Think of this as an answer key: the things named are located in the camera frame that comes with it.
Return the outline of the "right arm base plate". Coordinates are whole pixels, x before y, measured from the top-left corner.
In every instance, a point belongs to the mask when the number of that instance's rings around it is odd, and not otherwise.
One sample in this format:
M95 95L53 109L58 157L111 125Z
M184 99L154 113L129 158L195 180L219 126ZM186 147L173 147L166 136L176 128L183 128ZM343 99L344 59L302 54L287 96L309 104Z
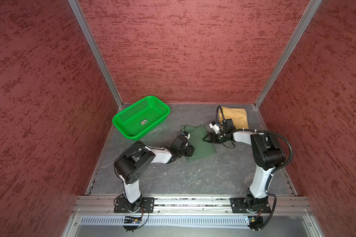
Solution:
M251 195L240 198L230 198L232 213L268 214L271 208L268 198L254 198Z

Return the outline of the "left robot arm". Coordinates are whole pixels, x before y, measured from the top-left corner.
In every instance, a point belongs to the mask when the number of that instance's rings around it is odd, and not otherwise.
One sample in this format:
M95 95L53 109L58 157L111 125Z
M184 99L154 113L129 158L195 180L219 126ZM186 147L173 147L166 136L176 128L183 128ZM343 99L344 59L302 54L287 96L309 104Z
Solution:
M151 164L171 164L182 157L191 157L195 148L190 144L190 134L182 132L171 146L160 148L136 141L119 155L114 162L114 172L123 185L123 198L115 201L116 208L130 213L144 211L139 180Z

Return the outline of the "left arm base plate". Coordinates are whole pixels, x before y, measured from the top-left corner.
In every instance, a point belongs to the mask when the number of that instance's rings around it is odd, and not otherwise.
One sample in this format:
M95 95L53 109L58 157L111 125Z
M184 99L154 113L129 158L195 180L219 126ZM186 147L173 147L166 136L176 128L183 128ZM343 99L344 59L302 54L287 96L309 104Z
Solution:
M114 201L114 213L152 213L155 198L139 198L134 203L130 203L125 197L121 196Z

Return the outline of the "basket bottom label sticker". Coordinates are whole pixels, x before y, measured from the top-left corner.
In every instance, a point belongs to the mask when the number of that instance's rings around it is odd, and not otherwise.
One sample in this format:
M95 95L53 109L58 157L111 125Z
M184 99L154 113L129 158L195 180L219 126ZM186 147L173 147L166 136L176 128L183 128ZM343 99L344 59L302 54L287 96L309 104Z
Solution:
M140 122L140 124L141 124L141 125L144 125L144 124L146 124L147 122L148 122L147 119L143 119L143 120Z

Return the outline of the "yellow skirt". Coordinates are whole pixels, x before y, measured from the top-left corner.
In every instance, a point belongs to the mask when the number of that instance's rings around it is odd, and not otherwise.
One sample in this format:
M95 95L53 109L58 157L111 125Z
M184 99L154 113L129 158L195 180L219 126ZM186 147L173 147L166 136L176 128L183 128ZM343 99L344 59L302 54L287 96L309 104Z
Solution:
M236 129L249 128L245 109L222 107L222 111L225 119L232 119Z

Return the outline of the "dark green skirt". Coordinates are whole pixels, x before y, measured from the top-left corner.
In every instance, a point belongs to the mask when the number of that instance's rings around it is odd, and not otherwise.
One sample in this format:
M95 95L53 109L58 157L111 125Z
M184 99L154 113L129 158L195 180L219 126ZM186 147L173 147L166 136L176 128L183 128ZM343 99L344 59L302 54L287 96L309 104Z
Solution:
M188 163L216 154L215 146L212 143L203 141L203 138L208 135L207 128L204 125L198 127L183 125L182 131L190 134L189 142L195 148L191 157L185 157Z

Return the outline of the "green plastic basket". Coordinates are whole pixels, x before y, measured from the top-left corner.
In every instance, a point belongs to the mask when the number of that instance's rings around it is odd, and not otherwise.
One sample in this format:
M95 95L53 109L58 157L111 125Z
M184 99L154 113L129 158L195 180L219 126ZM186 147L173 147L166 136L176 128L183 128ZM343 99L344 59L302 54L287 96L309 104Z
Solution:
M137 141L165 121L170 112L170 107L159 98L147 96L116 114L112 123L125 138ZM143 119L148 122L141 125Z

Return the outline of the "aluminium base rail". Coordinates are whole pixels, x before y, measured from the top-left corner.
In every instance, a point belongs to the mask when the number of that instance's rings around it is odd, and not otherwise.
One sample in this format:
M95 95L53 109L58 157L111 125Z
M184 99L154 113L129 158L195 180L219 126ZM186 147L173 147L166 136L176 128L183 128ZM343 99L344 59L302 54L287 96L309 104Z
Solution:
M230 196L145 196L155 198L152 215L248 215L232 213ZM73 207L73 213L85 215L120 215L114 213L116 196L80 196ZM277 202L269 199L271 213L277 216L312 216L313 210L306 197L279 196Z

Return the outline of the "left aluminium corner post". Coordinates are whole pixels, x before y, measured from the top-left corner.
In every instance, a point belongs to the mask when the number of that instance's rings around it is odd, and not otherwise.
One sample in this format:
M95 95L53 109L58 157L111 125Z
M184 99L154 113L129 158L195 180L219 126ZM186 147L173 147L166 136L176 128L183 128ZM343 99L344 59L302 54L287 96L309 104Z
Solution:
M95 38L92 34L92 31L89 27L89 24L84 16L84 13L83 13L83 10L79 4L79 1L77 0L68 0L68 3L73 11L73 14L86 38L86 41L94 55L94 58L102 72L102 75L104 76L104 79L112 93L112 96L114 97L116 103L117 103L117 106L119 108L119 110L122 110L123 108L123 101L121 99L121 96L115 86L115 83L113 81L113 78L109 72L109 69L104 61L104 58L100 52L100 49L95 41Z

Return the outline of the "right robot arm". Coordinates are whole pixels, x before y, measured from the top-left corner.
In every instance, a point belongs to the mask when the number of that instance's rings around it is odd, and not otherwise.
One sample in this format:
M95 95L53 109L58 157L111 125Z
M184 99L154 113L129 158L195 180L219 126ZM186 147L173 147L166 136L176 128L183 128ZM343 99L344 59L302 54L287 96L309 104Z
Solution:
M268 189L274 172L286 160L277 135L261 130L237 129L230 119L222 123L212 122L209 127L213 132L203 138L205 142L224 144L226 141L230 141L244 143L252 147L256 171L241 208L250 213L262 210L268 205Z

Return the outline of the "aluminium corner post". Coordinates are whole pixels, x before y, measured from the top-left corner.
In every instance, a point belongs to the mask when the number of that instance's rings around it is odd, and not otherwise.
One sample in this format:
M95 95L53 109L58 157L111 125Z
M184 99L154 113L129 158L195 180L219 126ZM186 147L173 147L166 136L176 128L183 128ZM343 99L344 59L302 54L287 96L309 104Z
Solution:
M123 101L121 99L121 96L115 86L115 83L113 81L113 78L109 72L109 69L104 61L104 58L100 52L100 49L95 41L95 38L92 34L92 31L89 27L89 24L84 16L84 13L83 13L83 10L79 4L79 1L77 0L68 0L68 3L73 11L73 14L86 38L86 41L94 55L94 58L102 72L102 75L104 76L104 79L112 93L112 96L114 97L116 103L117 103L117 106L119 108L119 110L122 110L123 108Z
M279 73L283 69L284 65L286 64L287 60L289 59L291 53L295 49L297 43L299 42L300 38L302 37L303 33L305 32L306 28L308 27L310 21L314 17L316 11L318 10L319 6L321 5L322 0L311 0L306 7L301 19L299 20L293 34L291 35L285 49L283 50L276 66L274 67L272 73L270 74L265 86L263 87L260 95L258 96L256 102L254 103L255 108L258 110L262 105L264 99L266 98L269 90L273 86L275 80L277 79Z

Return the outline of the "right aluminium corner post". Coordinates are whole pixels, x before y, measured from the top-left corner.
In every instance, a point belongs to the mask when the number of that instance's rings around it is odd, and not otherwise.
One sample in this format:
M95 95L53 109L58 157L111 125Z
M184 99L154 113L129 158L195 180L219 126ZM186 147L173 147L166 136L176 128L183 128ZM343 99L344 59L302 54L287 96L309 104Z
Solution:
M310 21L314 17L316 11L318 10L319 6L321 5L322 0L311 0L306 7L301 19L299 20L293 34L291 35L285 49L283 50L276 66L274 67L272 73L270 74L265 86L263 87L260 95L258 96L256 102L254 103L255 108L258 110L262 105L264 99L266 98L269 90L273 86L275 80L277 79L279 73L283 69L284 65L286 64L287 60L289 59L291 53L295 49L297 43L299 42L300 38L302 37L303 33L305 32L306 28L308 27Z

